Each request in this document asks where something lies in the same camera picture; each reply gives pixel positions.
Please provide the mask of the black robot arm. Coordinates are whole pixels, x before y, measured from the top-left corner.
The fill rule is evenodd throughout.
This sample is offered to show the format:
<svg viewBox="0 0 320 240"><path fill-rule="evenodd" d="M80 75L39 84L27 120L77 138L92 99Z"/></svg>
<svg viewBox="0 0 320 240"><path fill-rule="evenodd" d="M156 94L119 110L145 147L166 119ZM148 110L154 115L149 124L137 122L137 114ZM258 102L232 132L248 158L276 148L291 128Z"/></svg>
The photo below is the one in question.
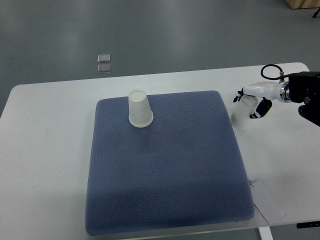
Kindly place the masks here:
<svg viewBox="0 0 320 240"><path fill-rule="evenodd" d="M268 67L277 68L279 76L268 77L264 75L264 70ZM284 81L287 78L288 81L282 94L283 99L302 104L298 107L299 115L317 126L320 125L320 73L318 71L284 74L279 65L267 64L262 67L260 75L271 81Z"/></svg>

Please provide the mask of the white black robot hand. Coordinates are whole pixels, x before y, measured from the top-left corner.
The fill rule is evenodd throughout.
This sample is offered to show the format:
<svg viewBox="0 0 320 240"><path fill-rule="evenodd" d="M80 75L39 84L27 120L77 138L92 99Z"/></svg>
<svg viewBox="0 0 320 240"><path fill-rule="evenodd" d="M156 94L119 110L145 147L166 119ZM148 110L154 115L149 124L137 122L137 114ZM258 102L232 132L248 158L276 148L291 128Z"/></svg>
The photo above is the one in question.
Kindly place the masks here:
<svg viewBox="0 0 320 240"><path fill-rule="evenodd" d="M239 102L243 96L262 98L255 111L249 115L250 119L260 119L271 109L273 105L272 100L278 100L283 103L287 102L286 85L287 83L284 82L272 83L267 81L250 84L237 92L237 96L233 99L233 102Z"/></svg>

